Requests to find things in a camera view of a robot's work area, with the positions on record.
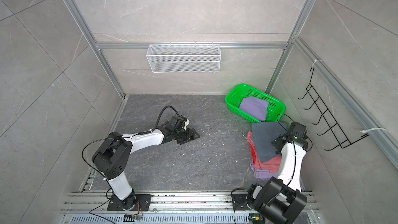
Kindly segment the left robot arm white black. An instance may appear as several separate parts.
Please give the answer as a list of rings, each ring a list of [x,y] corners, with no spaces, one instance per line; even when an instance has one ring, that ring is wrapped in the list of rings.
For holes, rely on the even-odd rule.
[[[195,129],[188,127],[189,123],[186,117],[175,115],[171,120],[149,131],[109,134],[92,156],[92,162],[106,178],[113,196],[121,202],[134,196],[133,188],[125,175],[125,167],[132,153],[171,141],[181,145],[199,139],[200,135]]]

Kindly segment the grey blue t shirt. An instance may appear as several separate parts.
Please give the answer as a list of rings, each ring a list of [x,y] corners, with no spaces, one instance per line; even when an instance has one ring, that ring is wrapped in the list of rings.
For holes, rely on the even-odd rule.
[[[257,155],[262,163],[280,155],[280,152],[272,145],[272,142],[285,134],[287,125],[278,122],[257,122],[252,124],[252,140]]]

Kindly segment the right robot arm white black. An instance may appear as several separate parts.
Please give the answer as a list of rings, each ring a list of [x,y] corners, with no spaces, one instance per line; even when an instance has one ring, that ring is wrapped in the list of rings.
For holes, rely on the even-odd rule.
[[[278,177],[264,186],[251,185],[246,196],[248,206],[273,224],[294,223],[307,204],[300,186],[302,161],[308,150],[306,133],[306,126],[293,122],[272,142],[282,155]]]

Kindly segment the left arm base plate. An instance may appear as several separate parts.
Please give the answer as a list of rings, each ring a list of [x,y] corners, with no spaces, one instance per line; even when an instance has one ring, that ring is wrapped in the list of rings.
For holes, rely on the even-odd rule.
[[[125,200],[120,200],[115,194],[111,196],[107,210],[108,211],[138,211],[138,207],[141,211],[148,211],[152,195],[150,194],[138,194],[128,196]]]

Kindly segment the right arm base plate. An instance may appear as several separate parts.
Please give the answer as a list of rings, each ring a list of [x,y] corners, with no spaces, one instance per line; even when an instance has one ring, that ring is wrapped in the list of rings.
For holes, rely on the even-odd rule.
[[[246,194],[232,194],[232,205],[235,211],[251,211],[252,209],[247,203]]]

